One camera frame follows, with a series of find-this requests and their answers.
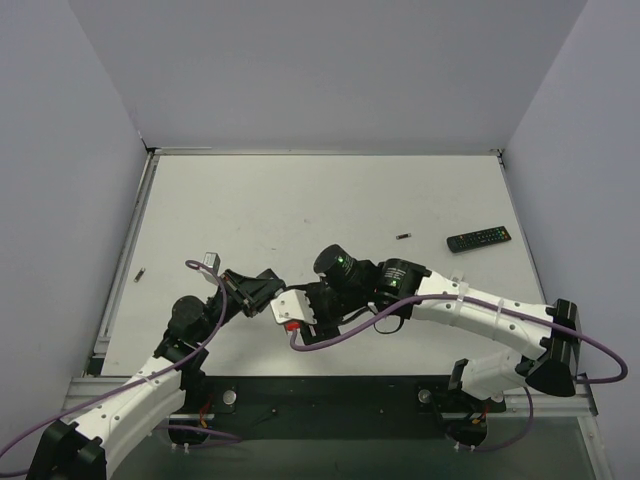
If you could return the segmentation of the AAA battery pair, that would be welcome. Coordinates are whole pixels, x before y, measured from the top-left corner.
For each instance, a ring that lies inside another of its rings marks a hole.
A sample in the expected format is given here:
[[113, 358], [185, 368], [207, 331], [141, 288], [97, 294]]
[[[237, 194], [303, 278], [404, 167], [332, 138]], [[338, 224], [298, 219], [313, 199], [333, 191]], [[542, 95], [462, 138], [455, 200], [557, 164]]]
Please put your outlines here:
[[141, 268], [135, 275], [133, 281], [134, 283], [138, 283], [140, 281], [140, 279], [142, 278], [142, 276], [144, 275], [146, 269], [145, 268]]

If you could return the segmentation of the slim black remote control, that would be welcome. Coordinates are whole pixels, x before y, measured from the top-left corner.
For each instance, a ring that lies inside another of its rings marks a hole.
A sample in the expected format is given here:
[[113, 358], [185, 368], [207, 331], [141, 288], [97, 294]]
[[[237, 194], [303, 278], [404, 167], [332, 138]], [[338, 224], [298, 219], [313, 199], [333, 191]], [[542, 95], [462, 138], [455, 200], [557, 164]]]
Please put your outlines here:
[[259, 280], [260, 295], [276, 296], [285, 286], [284, 281], [272, 269], [264, 270], [257, 276], [257, 279]]

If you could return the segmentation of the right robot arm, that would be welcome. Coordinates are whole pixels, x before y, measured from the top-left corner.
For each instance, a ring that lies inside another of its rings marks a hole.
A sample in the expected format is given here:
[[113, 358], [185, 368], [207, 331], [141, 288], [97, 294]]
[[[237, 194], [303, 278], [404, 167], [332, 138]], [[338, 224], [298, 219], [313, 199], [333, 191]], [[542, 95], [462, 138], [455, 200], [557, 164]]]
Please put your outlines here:
[[372, 311], [373, 323], [388, 316], [431, 321], [503, 345], [496, 354], [456, 361], [449, 377], [453, 391], [477, 400], [517, 387], [561, 398], [576, 392], [577, 307], [567, 300], [551, 306], [507, 300], [407, 260], [357, 260], [337, 244], [318, 255], [313, 270], [318, 281], [296, 291], [303, 313], [292, 327], [301, 337], [300, 351], [327, 348], [365, 330], [365, 324], [340, 329], [347, 316]]

